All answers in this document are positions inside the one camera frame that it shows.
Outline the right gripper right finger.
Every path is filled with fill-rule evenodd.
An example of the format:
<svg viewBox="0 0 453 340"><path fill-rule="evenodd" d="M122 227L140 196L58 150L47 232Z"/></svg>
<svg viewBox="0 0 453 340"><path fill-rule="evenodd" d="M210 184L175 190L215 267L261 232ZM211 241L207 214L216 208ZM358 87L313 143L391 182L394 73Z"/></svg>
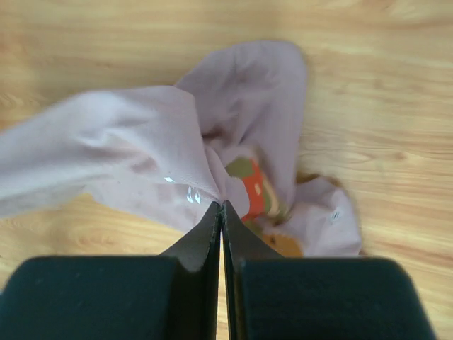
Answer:
<svg viewBox="0 0 453 340"><path fill-rule="evenodd" d="M434 339L413 281L383 258L280 256L222 207L231 339Z"/></svg>

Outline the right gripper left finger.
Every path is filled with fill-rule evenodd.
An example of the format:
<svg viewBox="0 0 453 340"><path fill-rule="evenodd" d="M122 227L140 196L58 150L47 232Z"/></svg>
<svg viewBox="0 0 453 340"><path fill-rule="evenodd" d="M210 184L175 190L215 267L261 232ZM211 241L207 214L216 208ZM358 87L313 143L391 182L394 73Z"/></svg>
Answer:
<svg viewBox="0 0 453 340"><path fill-rule="evenodd" d="M214 339L221 208L156 256L40 256L1 293L2 339Z"/></svg>

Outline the pink printed t shirt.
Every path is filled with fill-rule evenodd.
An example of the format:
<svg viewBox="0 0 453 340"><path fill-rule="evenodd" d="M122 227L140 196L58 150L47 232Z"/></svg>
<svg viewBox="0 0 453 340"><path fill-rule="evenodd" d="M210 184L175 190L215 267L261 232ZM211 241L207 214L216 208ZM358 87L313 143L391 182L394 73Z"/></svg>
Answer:
<svg viewBox="0 0 453 340"><path fill-rule="evenodd" d="M80 193L187 232L213 203L286 256L353 257L348 195L297 182L300 49L259 40L210 53L173 86L92 91L1 134L1 216Z"/></svg>

